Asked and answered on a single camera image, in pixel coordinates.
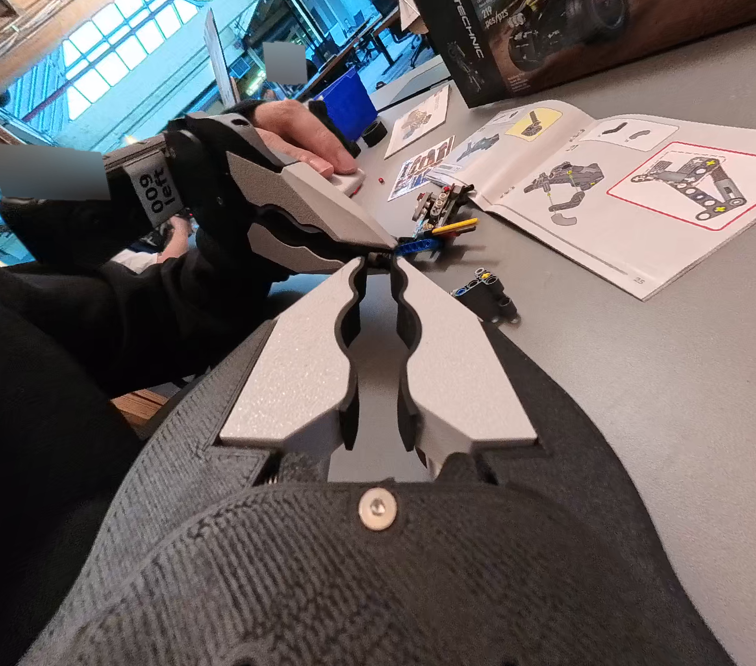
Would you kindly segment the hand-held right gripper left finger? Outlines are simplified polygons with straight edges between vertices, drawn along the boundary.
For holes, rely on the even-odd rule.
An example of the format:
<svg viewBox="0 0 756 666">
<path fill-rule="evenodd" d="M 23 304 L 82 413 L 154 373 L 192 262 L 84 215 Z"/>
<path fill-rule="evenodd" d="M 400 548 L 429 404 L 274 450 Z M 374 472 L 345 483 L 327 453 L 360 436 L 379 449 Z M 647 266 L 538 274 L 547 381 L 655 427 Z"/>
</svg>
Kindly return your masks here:
<svg viewBox="0 0 756 666">
<path fill-rule="evenodd" d="M 354 447 L 360 401 L 349 349 L 361 331 L 365 258 L 354 258 L 278 315 L 219 442 L 278 453 Z"/>
</svg>

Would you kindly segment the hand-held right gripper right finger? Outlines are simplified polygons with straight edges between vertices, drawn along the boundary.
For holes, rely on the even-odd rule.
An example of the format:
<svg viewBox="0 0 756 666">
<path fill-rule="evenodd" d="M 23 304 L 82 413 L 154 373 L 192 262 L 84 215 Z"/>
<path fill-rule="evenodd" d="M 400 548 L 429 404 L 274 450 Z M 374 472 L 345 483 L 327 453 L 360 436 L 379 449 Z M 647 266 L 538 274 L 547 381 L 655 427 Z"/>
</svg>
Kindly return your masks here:
<svg viewBox="0 0 756 666">
<path fill-rule="evenodd" d="M 396 332 L 407 351 L 398 429 L 435 479 L 454 454 L 533 447 L 537 432 L 477 316 L 402 257 L 393 257 Z"/>
</svg>

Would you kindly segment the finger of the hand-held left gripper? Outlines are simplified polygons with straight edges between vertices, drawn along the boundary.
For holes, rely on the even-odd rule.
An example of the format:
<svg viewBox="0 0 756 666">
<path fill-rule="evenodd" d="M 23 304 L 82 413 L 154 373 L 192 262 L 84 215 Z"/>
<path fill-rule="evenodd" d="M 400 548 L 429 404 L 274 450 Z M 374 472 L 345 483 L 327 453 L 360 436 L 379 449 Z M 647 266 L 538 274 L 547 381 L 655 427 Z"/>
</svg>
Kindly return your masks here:
<svg viewBox="0 0 756 666">
<path fill-rule="evenodd" d="M 284 157 L 271 168 L 227 154 L 232 181 L 252 207 L 252 224 L 315 254 L 388 253 L 398 245 L 377 220 L 306 163 Z"/>
<path fill-rule="evenodd" d="M 247 233 L 252 252 L 294 274 L 333 274 L 347 261 L 323 258 L 307 246 L 287 245 L 259 224 L 252 224 Z"/>
</svg>

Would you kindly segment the person's left forearm black sleeve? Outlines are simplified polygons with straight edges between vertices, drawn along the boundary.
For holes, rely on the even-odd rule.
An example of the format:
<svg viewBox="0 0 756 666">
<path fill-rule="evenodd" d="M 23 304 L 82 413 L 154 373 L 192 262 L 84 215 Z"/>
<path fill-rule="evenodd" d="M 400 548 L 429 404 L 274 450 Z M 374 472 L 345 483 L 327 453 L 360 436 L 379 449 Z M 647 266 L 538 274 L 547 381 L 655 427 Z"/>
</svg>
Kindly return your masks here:
<svg viewBox="0 0 756 666">
<path fill-rule="evenodd" d="M 245 238 L 219 243 L 202 229 L 193 249 L 140 274 L 112 262 L 84 272 L 4 267 L 2 382 L 16 360 L 40 383 L 72 362 L 107 397 L 198 373 L 249 336 L 271 286 L 288 276 Z"/>
</svg>

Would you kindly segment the grey lego chassis assembly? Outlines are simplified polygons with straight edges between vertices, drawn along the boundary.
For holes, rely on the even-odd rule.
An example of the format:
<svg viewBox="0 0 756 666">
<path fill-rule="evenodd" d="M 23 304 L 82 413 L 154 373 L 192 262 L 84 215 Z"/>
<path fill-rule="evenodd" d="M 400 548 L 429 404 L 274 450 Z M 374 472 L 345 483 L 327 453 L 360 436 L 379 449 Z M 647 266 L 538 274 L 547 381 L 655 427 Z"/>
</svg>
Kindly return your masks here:
<svg viewBox="0 0 756 666">
<path fill-rule="evenodd" d="M 452 226 L 462 222 L 458 219 L 460 207 L 470 202 L 475 190 L 472 184 L 454 184 L 436 192 L 422 193 L 412 216 L 413 238 L 428 238 L 437 230 L 444 234 L 452 232 Z"/>
</svg>

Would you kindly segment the lego instruction booklet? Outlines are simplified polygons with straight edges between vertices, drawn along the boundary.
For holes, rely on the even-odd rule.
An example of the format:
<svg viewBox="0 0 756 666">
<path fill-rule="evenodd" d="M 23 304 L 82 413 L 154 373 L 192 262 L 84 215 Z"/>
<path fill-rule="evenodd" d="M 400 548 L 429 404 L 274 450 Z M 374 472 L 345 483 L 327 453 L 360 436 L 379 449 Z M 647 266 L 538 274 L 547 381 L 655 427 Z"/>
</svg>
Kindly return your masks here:
<svg viewBox="0 0 756 666">
<path fill-rule="evenodd" d="M 755 130 L 506 109 L 428 174 L 640 300 L 754 224 Z"/>
</svg>

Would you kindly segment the person's left hand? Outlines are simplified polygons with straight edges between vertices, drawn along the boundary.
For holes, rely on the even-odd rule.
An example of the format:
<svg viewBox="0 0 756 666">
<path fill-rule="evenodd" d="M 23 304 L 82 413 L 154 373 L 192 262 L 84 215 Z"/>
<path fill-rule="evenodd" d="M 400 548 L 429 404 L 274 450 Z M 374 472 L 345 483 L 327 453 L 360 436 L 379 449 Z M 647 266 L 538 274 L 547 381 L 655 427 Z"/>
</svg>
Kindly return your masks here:
<svg viewBox="0 0 756 666">
<path fill-rule="evenodd" d="M 357 170 L 354 157 L 337 135 L 295 100 L 263 103 L 252 111 L 250 120 L 268 148 L 306 163 L 325 178 Z"/>
</svg>

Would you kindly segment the blue sticker sheet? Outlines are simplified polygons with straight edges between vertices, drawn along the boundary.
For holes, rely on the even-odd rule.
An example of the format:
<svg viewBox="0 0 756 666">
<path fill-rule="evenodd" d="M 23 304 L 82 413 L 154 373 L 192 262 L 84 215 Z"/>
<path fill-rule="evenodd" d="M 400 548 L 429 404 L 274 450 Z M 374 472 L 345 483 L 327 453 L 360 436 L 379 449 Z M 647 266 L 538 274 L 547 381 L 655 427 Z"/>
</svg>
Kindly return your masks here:
<svg viewBox="0 0 756 666">
<path fill-rule="evenodd" d="M 449 156 L 454 147 L 455 139 L 456 137 L 451 135 L 403 163 L 392 186 L 388 201 L 402 197 L 429 182 L 430 173 Z"/>
</svg>

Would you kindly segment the blue plastic storage bin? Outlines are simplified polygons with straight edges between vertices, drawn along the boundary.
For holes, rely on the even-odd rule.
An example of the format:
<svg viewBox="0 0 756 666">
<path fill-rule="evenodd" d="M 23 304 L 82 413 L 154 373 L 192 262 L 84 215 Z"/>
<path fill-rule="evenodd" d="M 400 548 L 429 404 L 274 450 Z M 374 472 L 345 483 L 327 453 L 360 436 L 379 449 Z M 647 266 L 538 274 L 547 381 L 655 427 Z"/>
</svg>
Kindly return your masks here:
<svg viewBox="0 0 756 666">
<path fill-rule="evenodd" d="M 370 95 L 354 67 L 317 94 L 314 100 L 325 103 L 331 121 L 352 142 L 357 142 L 378 117 Z"/>
</svg>

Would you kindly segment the white panel board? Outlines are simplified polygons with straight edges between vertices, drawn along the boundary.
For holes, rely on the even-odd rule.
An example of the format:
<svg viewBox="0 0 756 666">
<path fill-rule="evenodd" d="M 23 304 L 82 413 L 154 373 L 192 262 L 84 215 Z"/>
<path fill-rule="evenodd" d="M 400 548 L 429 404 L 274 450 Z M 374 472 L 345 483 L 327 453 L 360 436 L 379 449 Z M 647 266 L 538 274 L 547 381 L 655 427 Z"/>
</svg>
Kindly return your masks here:
<svg viewBox="0 0 756 666">
<path fill-rule="evenodd" d="M 225 109 L 234 107 L 240 101 L 237 84 L 232 77 L 224 56 L 219 30 L 215 23 L 212 8 L 206 9 L 203 24 L 203 41 L 210 57 L 215 83 L 219 89 L 220 99 Z"/>
</svg>

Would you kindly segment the white paper leaflet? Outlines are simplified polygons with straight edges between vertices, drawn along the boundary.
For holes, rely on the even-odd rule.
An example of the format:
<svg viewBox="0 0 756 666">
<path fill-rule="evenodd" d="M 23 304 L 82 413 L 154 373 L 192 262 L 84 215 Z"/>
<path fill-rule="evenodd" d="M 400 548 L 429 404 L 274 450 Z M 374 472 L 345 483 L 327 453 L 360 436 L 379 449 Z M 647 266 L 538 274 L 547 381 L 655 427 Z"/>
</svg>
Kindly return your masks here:
<svg viewBox="0 0 756 666">
<path fill-rule="evenodd" d="M 384 159 L 443 125 L 447 119 L 450 85 L 440 87 L 394 123 Z"/>
</svg>

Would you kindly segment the long office desk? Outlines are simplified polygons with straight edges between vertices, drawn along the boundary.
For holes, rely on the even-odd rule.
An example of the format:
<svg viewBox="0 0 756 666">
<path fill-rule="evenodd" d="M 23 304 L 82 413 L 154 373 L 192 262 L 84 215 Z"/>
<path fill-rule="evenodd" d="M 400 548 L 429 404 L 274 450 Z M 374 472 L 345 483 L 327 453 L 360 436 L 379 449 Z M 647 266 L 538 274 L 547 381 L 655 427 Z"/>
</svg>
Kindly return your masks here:
<svg viewBox="0 0 756 666">
<path fill-rule="evenodd" d="M 341 66 L 348 62 L 348 58 L 357 46 L 363 41 L 372 45 L 380 56 L 383 56 L 388 63 L 388 68 L 395 65 L 396 59 L 392 58 L 391 53 L 380 39 L 380 34 L 388 31 L 392 26 L 401 23 L 401 9 L 399 6 L 393 9 L 385 16 L 377 16 L 370 21 L 364 22 L 354 35 L 345 43 L 343 48 L 333 57 L 329 58 L 324 66 L 311 78 L 306 85 L 298 92 L 298 97 L 303 97 L 307 93 L 312 93 L 317 86 L 322 85 L 334 72 L 338 71 Z"/>
</svg>

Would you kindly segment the person's black clothing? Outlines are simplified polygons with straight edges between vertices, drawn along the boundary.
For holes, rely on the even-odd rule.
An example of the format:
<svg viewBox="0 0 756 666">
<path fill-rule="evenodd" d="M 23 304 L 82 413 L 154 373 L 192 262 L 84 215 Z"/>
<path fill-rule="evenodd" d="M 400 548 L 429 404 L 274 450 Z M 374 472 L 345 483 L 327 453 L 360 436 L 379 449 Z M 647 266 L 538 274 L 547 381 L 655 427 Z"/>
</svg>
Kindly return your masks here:
<svg viewBox="0 0 756 666">
<path fill-rule="evenodd" d="M 80 575 L 141 442 L 94 362 L 2 308 L 1 659 L 15 664 Z"/>
</svg>

